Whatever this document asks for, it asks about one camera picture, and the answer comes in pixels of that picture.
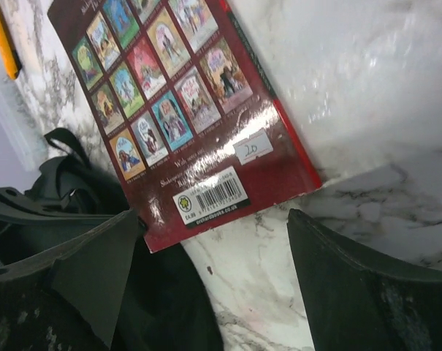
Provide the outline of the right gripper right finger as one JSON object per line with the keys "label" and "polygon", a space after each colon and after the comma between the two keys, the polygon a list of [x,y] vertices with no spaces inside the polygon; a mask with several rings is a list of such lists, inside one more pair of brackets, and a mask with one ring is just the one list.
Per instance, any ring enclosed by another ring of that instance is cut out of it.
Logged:
{"label": "right gripper right finger", "polygon": [[316,350],[442,350],[442,271],[380,253],[297,209],[287,230]]}

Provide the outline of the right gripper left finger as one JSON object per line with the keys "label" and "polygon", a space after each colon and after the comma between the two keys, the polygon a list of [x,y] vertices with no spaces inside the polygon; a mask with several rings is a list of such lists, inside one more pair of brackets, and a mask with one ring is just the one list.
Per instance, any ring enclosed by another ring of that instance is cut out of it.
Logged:
{"label": "right gripper left finger", "polygon": [[137,215],[0,268],[0,350],[109,350],[128,279]]}

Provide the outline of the black student backpack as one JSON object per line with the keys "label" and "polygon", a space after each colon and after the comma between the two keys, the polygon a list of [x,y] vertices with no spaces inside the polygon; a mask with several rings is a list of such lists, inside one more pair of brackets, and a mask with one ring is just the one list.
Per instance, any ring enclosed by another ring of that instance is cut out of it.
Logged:
{"label": "black student backpack", "polygon": [[[39,254],[132,211],[118,182],[94,169],[67,129],[45,135],[66,156],[40,166],[32,188],[0,188],[0,268]],[[181,245],[151,254],[147,227],[138,236],[109,350],[222,350],[205,286]]]}

